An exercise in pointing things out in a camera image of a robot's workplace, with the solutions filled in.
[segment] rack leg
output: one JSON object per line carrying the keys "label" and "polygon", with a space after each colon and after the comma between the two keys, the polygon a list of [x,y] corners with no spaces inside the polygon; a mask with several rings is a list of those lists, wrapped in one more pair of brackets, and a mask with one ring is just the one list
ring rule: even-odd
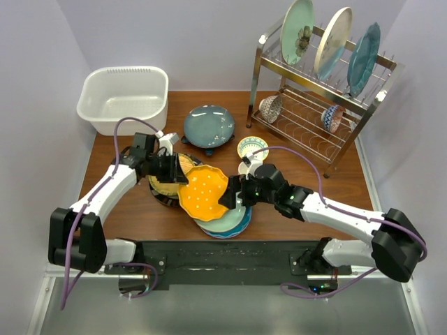
{"label": "rack leg", "polygon": [[263,45],[258,45],[258,47],[256,48],[256,57],[254,60],[253,79],[251,80],[249,111],[247,114],[247,122],[245,124],[247,128],[251,128],[251,116],[253,115],[253,106],[256,100],[256,91],[258,90],[262,53],[263,53]]}

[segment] white plastic tub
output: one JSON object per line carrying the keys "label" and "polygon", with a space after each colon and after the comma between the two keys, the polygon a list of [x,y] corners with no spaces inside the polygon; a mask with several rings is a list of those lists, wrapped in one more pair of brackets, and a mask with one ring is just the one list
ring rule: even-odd
{"label": "white plastic tub", "polygon": [[[153,66],[100,68],[85,80],[77,111],[102,135],[113,135],[123,117],[137,117],[162,130],[168,116],[168,76]],[[154,133],[137,121],[125,121],[118,135],[136,132]]]}

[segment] dish rack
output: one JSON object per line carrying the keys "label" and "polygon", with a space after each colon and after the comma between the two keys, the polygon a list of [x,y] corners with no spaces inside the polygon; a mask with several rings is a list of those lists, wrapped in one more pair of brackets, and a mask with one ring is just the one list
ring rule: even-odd
{"label": "dish rack", "polygon": [[[357,98],[352,98],[348,95],[347,82],[349,59],[356,46],[351,42],[352,38],[346,42],[344,53],[331,76],[321,81],[315,76],[314,60],[324,29],[317,26],[313,28],[306,53],[299,62],[291,66],[281,55],[280,33],[283,21],[284,18],[281,18],[259,38],[246,126],[250,128],[255,120],[275,135],[322,159],[328,164],[323,173],[328,178],[402,74],[404,65],[393,61],[394,56],[386,58],[385,52],[378,54],[367,86]],[[274,42],[265,49],[271,40]],[[283,106],[273,124],[266,122],[259,110],[254,112],[261,66],[281,75],[281,84],[276,95],[282,96]],[[324,129],[321,115],[334,104],[341,105],[346,111],[339,128],[331,134]]]}

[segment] orange plate with white dots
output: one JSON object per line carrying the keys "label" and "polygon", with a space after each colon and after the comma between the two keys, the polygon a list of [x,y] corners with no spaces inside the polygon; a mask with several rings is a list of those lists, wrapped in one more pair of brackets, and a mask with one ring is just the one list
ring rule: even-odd
{"label": "orange plate with white dots", "polygon": [[178,189],[180,206],[190,217],[205,222],[221,218],[228,208],[217,202],[225,193],[228,177],[209,165],[195,166],[186,176],[189,183]]}

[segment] gray floor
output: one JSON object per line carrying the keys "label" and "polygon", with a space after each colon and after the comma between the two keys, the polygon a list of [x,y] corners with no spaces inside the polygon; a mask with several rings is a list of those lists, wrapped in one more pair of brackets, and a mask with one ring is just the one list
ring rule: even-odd
{"label": "gray floor", "polygon": [[56,280],[42,334],[414,334],[399,283],[365,278],[329,301],[278,287],[174,285],[120,298],[116,278],[82,278],[64,311]]}

